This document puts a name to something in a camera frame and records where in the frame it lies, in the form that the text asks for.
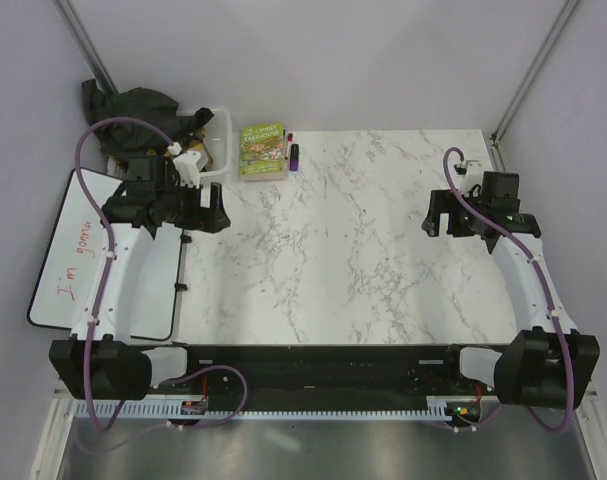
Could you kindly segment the dark striped long sleeve shirt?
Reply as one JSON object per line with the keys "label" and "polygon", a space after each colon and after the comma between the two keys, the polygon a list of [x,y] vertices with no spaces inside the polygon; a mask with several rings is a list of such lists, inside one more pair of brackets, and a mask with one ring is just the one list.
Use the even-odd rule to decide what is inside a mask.
{"label": "dark striped long sleeve shirt", "polygon": [[[190,115],[178,113],[179,103],[156,90],[137,87],[120,94],[108,94],[98,88],[94,79],[81,84],[81,101],[89,124],[113,117],[143,120],[181,144],[197,137],[214,118],[208,108]],[[168,143],[146,127],[119,123],[97,129],[96,137],[105,153],[164,152]]]}

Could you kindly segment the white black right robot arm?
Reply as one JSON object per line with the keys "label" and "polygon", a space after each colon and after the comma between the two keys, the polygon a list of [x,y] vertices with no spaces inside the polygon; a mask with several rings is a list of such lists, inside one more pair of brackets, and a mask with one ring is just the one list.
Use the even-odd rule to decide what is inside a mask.
{"label": "white black right robot arm", "polygon": [[517,327],[502,351],[463,347],[459,359],[441,368],[450,392],[466,392],[476,381],[492,387],[503,404],[562,409],[583,400],[600,356],[593,335],[579,333],[562,306],[543,258],[536,218],[519,210],[519,177],[485,171],[476,161],[456,170],[462,195],[434,190],[422,229],[430,237],[480,237],[504,278]]}

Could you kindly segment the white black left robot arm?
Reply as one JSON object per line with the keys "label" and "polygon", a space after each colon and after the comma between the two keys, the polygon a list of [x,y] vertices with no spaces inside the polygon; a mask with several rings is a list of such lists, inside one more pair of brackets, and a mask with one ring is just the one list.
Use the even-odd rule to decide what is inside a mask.
{"label": "white black left robot arm", "polygon": [[211,185],[201,203],[201,154],[188,150],[173,159],[144,156],[103,204],[93,207],[103,228],[100,271],[67,340],[56,340],[50,361],[72,396],[79,400],[141,400],[154,385],[168,382],[191,393],[202,369],[179,347],[143,350],[130,343],[139,301],[137,289],[159,230],[219,233],[230,227],[221,184]]}

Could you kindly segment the yellow black plaid shirt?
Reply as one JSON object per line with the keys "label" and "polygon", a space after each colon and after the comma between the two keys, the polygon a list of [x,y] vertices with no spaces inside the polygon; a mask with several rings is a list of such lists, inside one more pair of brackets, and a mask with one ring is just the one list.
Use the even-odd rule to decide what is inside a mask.
{"label": "yellow black plaid shirt", "polygon": [[215,160],[210,152],[210,149],[207,147],[206,142],[203,140],[203,130],[200,130],[198,132],[179,132],[174,134],[173,136],[167,135],[160,130],[155,130],[155,133],[160,133],[161,140],[154,144],[152,147],[147,148],[143,152],[143,156],[145,159],[151,159],[152,157],[160,158],[168,164],[169,169],[171,169],[172,171],[176,171],[172,163],[172,156],[168,152],[168,147],[173,142],[178,142],[181,145],[183,151],[197,150],[201,153],[202,159],[199,162],[201,176],[206,176],[214,173]]}

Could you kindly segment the white plastic basket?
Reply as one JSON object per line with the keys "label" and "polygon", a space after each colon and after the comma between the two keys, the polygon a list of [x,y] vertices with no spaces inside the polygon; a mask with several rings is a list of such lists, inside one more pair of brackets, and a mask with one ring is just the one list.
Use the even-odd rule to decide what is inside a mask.
{"label": "white plastic basket", "polygon": [[[200,185],[209,185],[212,182],[221,182],[230,170],[232,160],[232,120],[229,112],[222,107],[208,108],[214,113],[214,118],[203,128],[203,140],[210,149],[215,160],[214,173],[200,177]],[[190,115],[197,110],[178,109],[181,115]],[[116,155],[107,154],[108,157],[121,162],[124,165],[143,153],[118,153]]]}

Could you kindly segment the green paperback book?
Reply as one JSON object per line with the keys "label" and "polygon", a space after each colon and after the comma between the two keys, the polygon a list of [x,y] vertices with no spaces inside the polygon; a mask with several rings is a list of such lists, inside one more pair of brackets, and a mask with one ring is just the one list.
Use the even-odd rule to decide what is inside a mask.
{"label": "green paperback book", "polygon": [[284,180],[287,177],[286,133],[281,123],[242,128],[239,153],[242,181]]}

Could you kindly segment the purple black marker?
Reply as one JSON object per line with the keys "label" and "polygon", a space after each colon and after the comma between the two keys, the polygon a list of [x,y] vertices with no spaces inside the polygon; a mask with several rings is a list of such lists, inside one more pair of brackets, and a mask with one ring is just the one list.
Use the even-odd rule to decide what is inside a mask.
{"label": "purple black marker", "polygon": [[290,155],[289,155],[289,170],[291,172],[296,172],[299,169],[299,156],[300,156],[300,147],[297,143],[293,143],[290,146]]}

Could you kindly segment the red white marker pen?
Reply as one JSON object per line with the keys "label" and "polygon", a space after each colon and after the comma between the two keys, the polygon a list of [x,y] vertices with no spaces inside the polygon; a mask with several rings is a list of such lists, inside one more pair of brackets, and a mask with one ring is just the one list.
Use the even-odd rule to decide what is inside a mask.
{"label": "red white marker pen", "polygon": [[286,162],[289,162],[289,159],[290,159],[291,146],[293,144],[293,137],[294,137],[294,133],[289,132],[287,135],[287,140],[286,140],[285,149],[284,149],[284,161],[286,161]]}

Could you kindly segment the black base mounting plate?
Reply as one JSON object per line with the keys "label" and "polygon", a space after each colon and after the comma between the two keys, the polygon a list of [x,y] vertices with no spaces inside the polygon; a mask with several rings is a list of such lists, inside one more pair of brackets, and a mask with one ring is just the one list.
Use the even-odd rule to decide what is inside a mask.
{"label": "black base mounting plate", "polygon": [[419,410],[430,397],[477,402],[490,394],[464,378],[458,346],[187,345],[187,371],[170,395],[204,394],[212,410],[375,412]]}

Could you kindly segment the white whiteboard black frame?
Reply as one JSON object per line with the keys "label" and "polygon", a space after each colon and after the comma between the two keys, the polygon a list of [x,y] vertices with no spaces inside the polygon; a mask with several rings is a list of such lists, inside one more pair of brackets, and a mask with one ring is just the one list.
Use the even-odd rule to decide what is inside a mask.
{"label": "white whiteboard black frame", "polygon": [[[182,231],[172,225],[157,230],[142,266],[132,307],[131,335],[167,341],[172,336],[175,285],[181,270]],[[37,327],[69,330],[85,307],[94,275],[101,271],[99,216],[71,174],[27,311]]]}

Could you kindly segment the left aluminium frame post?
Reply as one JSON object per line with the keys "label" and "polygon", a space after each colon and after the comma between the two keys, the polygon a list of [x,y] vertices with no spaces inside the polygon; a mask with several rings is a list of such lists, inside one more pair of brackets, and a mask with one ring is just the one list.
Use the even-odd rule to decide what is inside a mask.
{"label": "left aluminium frame post", "polygon": [[104,92],[116,94],[118,92],[116,84],[101,59],[73,2],[70,0],[53,0],[52,3],[72,35],[99,87]]}

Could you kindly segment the aluminium frame post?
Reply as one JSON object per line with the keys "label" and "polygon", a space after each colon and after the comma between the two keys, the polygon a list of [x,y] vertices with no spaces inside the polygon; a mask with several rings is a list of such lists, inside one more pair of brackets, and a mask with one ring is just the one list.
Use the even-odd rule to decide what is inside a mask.
{"label": "aluminium frame post", "polygon": [[503,112],[496,128],[489,135],[491,144],[497,148],[507,133],[514,117],[529,91],[532,89],[539,74],[559,43],[567,26],[583,4],[581,0],[565,0],[556,14],[551,26],[539,45],[532,61],[528,65],[514,95]]}
{"label": "aluminium frame post", "polygon": [[101,59],[73,2],[70,0],[53,0],[52,3],[72,35],[99,87],[104,92],[116,94],[118,92],[116,84]]}

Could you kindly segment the right aluminium frame post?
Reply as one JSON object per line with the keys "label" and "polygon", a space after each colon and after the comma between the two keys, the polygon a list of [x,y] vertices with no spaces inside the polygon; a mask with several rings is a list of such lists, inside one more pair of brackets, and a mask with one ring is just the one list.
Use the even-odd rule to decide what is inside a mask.
{"label": "right aluminium frame post", "polygon": [[567,26],[583,4],[581,0],[565,0],[556,14],[551,26],[539,45],[532,61],[528,65],[514,95],[503,112],[496,128],[489,135],[491,144],[497,148],[507,133],[514,117],[529,91],[532,89],[539,74],[559,43]]}

